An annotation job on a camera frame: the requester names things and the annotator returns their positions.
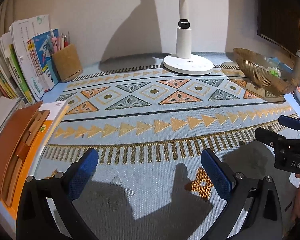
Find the metal screw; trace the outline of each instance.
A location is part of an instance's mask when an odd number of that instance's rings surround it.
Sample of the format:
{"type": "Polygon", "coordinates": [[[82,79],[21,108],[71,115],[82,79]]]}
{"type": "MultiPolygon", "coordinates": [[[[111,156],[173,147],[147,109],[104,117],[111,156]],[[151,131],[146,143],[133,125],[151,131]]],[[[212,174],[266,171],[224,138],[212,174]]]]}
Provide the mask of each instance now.
{"type": "Polygon", "coordinates": [[[62,176],[63,176],[63,172],[61,172],[61,171],[57,172],[57,173],[54,175],[54,177],[55,177],[56,179],[60,179],[62,176]]]}
{"type": "Polygon", "coordinates": [[[244,178],[244,175],[243,175],[243,173],[241,173],[241,172],[237,172],[237,173],[235,174],[235,176],[236,176],[238,179],[243,179],[243,178],[244,178]]]}
{"type": "Polygon", "coordinates": [[[33,180],[33,176],[28,176],[28,177],[26,178],[26,182],[30,182],[31,180],[33,180]]]}
{"type": "Polygon", "coordinates": [[[266,181],[272,182],[272,178],[270,176],[266,176],[266,181]]]}

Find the white lamp base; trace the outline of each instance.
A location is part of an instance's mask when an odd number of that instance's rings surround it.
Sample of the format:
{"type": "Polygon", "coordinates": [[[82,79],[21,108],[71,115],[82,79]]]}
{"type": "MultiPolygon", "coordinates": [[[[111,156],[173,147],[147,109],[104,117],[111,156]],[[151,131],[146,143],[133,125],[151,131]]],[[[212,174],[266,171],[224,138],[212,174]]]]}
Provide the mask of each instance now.
{"type": "Polygon", "coordinates": [[[164,57],[166,68],[186,75],[206,75],[212,72],[213,63],[201,56],[191,54],[191,58],[178,58],[176,54],[164,57]]]}

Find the blue book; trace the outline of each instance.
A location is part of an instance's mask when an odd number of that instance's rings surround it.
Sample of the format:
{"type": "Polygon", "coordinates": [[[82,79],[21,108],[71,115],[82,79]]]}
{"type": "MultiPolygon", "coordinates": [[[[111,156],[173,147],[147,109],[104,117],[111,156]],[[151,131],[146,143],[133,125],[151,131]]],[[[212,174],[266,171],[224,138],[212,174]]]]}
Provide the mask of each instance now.
{"type": "MultiPolygon", "coordinates": [[[[58,29],[53,30],[55,37],[58,37],[58,29]]],[[[58,84],[58,72],[51,57],[51,36],[50,32],[39,34],[31,39],[31,46],[37,65],[40,65],[45,84],[50,90],[58,84]]]]}

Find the brown leather notebook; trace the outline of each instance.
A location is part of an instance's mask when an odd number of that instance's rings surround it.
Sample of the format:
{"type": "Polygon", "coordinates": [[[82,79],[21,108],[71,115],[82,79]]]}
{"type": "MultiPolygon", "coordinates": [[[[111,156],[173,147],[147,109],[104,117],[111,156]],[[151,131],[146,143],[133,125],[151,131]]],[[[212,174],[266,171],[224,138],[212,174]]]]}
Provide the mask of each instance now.
{"type": "Polygon", "coordinates": [[[5,176],[12,177],[14,167],[19,159],[14,152],[23,136],[30,128],[42,101],[27,108],[18,109],[8,120],[0,134],[0,199],[5,176]]]}

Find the striped border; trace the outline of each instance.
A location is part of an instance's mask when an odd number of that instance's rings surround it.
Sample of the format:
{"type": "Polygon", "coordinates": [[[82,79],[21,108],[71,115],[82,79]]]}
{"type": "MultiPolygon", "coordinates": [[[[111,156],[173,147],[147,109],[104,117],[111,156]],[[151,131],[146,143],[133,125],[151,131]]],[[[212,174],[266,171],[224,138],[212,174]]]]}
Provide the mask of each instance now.
{"type": "MultiPolygon", "coordinates": [[[[240,68],[238,66],[230,66],[230,65],[213,65],[213,67],[214,68],[226,68],[226,69],[240,70],[240,68]]],[[[165,68],[165,67],[162,64],[160,64],[160,65],[146,65],[146,66],[139,66],[139,67],[121,68],[121,69],[99,72],[99,73],[85,75],[85,76],[79,76],[79,77],[76,77],[74,80],[72,80],[72,82],[84,80],[84,79],[88,79],[88,78],[94,78],[94,77],[99,77],[99,76],[115,74],[115,73],[123,73],[123,72],[154,69],[154,68],[165,68]]]]}
{"type": "Polygon", "coordinates": [[[99,151],[99,164],[135,164],[152,163],[191,158],[201,154],[206,148],[214,152],[231,150],[239,147],[239,142],[249,143],[255,140],[254,131],[259,128],[282,131],[278,120],[250,127],[218,132],[185,139],[174,139],[161,142],[146,142],[121,145],[48,145],[43,153],[44,159],[76,162],[90,147],[99,151]]]}

